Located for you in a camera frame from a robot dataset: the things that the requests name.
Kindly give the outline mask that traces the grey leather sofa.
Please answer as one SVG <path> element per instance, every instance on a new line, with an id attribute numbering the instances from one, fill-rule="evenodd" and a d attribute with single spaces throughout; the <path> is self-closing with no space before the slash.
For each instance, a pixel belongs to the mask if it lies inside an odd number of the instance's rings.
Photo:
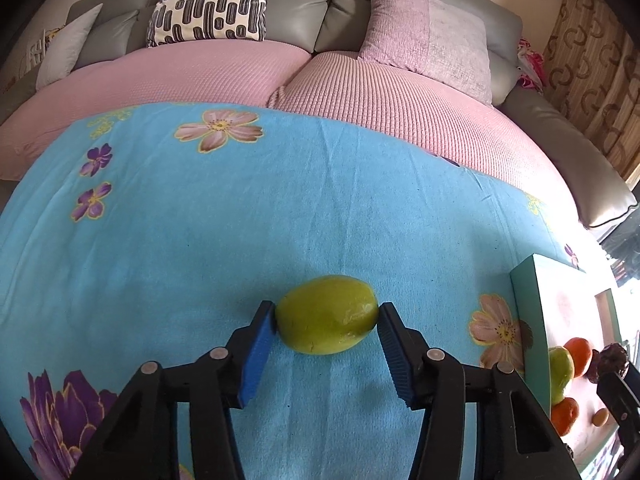
<path id="1" fill-rule="evenodd" d="M 203 154 L 262 136 L 260 108 L 348 122 L 519 188 L 588 229 L 637 206 L 611 163 L 526 88 L 521 19 L 491 0 L 80 0 L 73 64 L 1 99 L 1 177 L 73 122 L 104 136 L 142 104 L 213 103 L 175 128 Z"/>

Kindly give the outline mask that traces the black white patterned cushion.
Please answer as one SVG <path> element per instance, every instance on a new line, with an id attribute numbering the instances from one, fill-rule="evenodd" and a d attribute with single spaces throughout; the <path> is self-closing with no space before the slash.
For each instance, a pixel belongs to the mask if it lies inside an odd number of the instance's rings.
<path id="1" fill-rule="evenodd" d="M 267 0 L 157 0 L 146 44 L 209 39 L 262 41 L 266 36 Z"/>

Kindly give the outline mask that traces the white magazine rack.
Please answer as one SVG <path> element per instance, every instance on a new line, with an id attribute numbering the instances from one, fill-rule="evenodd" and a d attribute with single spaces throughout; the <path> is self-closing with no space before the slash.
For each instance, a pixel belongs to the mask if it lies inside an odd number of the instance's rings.
<path id="1" fill-rule="evenodd" d="M 23 74 L 28 73 L 42 62 L 50 47 L 51 41 L 62 29 L 63 27 L 43 29 L 40 35 L 26 47 L 24 58 L 21 60 L 21 70 Z"/>

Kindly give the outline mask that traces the white tray teal rim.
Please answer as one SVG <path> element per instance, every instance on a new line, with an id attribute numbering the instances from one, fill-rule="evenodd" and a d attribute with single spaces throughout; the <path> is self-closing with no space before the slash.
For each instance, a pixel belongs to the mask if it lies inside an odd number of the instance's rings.
<path id="1" fill-rule="evenodd" d="M 570 338 L 587 339 L 598 350 L 620 341 L 611 292 L 594 276 L 567 263 L 533 254 L 510 272 L 518 319 L 523 324 L 524 380 L 545 412 L 551 411 L 549 350 Z M 609 419 L 593 426 L 592 416 L 604 407 L 597 386 L 577 377 L 565 394 L 579 405 L 579 417 L 562 440 L 573 450 L 580 474 L 586 476 L 617 425 Z"/>

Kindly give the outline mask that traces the pink sofa cover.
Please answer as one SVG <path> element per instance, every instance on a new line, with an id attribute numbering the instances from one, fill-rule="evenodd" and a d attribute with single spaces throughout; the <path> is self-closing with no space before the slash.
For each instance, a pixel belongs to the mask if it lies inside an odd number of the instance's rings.
<path id="1" fill-rule="evenodd" d="M 506 115 L 436 80 L 277 41 L 145 48 L 41 90 L 30 72 L 1 98 L 1 177 L 18 181 L 72 122 L 133 105 L 209 102 L 350 122 L 503 180 L 545 203 L 572 199 L 559 170 Z"/>

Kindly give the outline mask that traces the brown longan fruit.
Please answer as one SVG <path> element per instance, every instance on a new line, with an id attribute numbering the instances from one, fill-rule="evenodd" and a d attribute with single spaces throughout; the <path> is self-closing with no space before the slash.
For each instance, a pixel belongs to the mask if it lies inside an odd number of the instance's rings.
<path id="1" fill-rule="evenodd" d="M 593 426 L 600 428 L 608 422 L 608 410 L 606 408 L 600 408 L 591 417 L 591 423 Z"/>

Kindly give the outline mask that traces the pink floral cloth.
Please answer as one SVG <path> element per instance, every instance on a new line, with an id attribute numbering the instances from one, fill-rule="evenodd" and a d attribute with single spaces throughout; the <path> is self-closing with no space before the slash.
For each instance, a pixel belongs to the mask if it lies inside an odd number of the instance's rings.
<path id="1" fill-rule="evenodd" d="M 533 49 L 530 42 L 522 37 L 518 40 L 518 85 L 522 88 L 544 93 L 547 76 L 544 71 L 544 57 Z"/>

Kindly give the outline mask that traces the brown patterned curtain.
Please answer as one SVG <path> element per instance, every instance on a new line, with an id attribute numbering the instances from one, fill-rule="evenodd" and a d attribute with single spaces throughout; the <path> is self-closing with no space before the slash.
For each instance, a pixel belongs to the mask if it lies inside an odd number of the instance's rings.
<path id="1" fill-rule="evenodd" d="M 604 0 L 562 0 L 544 50 L 546 99 L 634 186 L 639 48 Z"/>

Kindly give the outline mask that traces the grey small cushion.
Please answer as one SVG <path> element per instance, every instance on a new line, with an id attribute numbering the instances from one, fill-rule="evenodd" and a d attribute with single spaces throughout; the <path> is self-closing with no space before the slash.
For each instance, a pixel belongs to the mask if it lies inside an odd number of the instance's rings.
<path id="1" fill-rule="evenodd" d="M 102 6 L 103 4 L 100 3 L 81 14 L 54 36 L 38 70 L 36 91 L 40 91 L 70 74 Z"/>

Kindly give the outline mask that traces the pink grey cushion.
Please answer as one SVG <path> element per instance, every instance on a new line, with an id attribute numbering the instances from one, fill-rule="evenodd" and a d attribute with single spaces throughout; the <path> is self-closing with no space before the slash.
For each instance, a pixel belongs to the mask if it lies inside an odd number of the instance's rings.
<path id="1" fill-rule="evenodd" d="M 440 0 L 371 0 L 358 58 L 434 79 L 491 103 L 485 24 Z"/>

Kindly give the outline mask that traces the dark red date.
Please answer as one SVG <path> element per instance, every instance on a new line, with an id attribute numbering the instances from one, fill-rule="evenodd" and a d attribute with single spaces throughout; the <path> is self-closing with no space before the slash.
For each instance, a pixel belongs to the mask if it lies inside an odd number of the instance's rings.
<path id="1" fill-rule="evenodd" d="M 608 344 L 601 351 L 592 350 L 590 364 L 585 371 L 585 378 L 596 384 L 601 377 L 615 374 L 624 378 L 628 370 L 628 353 L 618 342 Z"/>

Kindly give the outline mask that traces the large orange tangerine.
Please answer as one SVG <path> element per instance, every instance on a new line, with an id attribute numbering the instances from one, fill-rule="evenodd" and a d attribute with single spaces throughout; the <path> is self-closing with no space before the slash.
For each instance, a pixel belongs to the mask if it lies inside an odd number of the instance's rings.
<path id="1" fill-rule="evenodd" d="M 564 344 L 564 348 L 572 357 L 574 376 L 580 377 L 585 374 L 589 370 L 593 356 L 593 348 L 589 340 L 582 337 L 573 337 Z"/>

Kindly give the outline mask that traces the blue floral tablecloth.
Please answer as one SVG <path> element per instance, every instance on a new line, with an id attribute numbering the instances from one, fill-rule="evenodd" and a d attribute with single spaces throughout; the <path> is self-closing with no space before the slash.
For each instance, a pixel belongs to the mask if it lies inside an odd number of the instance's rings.
<path id="1" fill-rule="evenodd" d="M 325 275 L 460 361 L 512 360 L 470 325 L 512 324 L 532 255 L 611 279 L 564 200 L 382 133 L 220 104 L 86 118 L 2 211 L 1 419 L 31 472 L 66 479 L 140 365 L 191 363 Z"/>

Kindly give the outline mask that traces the small orange tangerine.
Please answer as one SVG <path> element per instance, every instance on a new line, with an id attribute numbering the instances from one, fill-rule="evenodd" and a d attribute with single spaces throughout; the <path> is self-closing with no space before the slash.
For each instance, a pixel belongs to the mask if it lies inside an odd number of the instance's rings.
<path id="1" fill-rule="evenodd" d="M 580 408 L 578 402 L 567 396 L 551 408 L 551 422 L 560 437 L 565 437 L 572 430 L 579 417 Z"/>

